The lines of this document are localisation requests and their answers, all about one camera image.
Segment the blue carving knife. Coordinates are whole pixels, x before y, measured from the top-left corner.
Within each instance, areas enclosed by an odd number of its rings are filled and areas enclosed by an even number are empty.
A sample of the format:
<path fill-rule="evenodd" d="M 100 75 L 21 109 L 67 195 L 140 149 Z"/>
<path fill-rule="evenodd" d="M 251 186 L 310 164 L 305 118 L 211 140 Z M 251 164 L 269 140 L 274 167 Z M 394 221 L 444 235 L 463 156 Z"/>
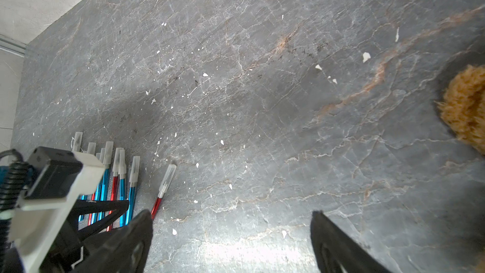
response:
<path fill-rule="evenodd" d="M 112 153 L 114 148 L 114 142 L 106 142 L 106 145 L 101 150 L 101 159 L 102 163 L 105 167 L 104 174 L 101 180 L 101 184 L 99 185 L 99 201 L 106 201 L 107 200 L 107 193 L 109 189 L 109 167 L 111 165 Z"/>
<path fill-rule="evenodd" d="M 126 213 L 125 225 L 128 225 L 133 218 L 133 211 L 136 202 L 136 189 L 138 185 L 138 177 L 140 171 L 140 156 L 134 156 L 131 165 L 130 179 L 129 179 L 129 207 Z"/>
<path fill-rule="evenodd" d="M 126 200 L 126 160 L 125 150 L 121 149 L 119 152 L 119 199 Z"/>

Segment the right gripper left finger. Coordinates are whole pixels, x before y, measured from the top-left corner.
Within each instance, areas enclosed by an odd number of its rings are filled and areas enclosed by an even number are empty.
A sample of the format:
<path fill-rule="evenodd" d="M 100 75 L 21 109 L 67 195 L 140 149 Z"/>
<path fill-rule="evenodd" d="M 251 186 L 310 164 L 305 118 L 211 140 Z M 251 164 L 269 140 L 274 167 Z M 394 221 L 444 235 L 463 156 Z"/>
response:
<path fill-rule="evenodd" d="M 96 248 L 74 272 L 144 272 L 153 239 L 151 213 L 143 210 L 131 222 L 102 233 L 106 241 Z"/>

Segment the brown teddy bear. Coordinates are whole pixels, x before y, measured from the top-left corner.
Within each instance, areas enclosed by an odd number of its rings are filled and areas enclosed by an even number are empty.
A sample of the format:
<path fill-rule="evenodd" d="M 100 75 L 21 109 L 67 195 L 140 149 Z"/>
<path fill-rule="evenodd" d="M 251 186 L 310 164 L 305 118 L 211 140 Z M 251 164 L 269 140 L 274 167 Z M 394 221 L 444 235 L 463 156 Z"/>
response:
<path fill-rule="evenodd" d="M 456 75 L 438 103 L 440 117 L 461 142 L 484 154 L 484 66 Z"/>

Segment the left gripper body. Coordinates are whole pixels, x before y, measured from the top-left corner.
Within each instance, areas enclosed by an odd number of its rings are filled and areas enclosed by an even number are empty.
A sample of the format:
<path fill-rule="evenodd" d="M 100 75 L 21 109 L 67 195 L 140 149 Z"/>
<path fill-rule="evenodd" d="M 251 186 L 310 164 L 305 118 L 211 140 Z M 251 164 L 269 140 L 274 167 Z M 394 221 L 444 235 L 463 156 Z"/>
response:
<path fill-rule="evenodd" d="M 105 171 L 92 154 L 49 147 L 10 166 L 1 183 L 1 242 L 14 244 L 25 272 L 40 271 L 61 230 L 74 232 L 61 252 L 83 252 L 83 241 L 127 211 L 127 200 L 80 199 L 96 191 Z"/>

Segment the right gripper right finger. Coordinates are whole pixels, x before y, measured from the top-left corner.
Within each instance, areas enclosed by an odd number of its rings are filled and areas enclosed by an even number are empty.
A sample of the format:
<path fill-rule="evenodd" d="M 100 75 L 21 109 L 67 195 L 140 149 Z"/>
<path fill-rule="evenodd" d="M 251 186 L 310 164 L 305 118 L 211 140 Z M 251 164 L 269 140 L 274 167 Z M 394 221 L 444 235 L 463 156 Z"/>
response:
<path fill-rule="evenodd" d="M 320 272 L 390 272 L 322 211 L 312 212 L 310 238 Z"/>

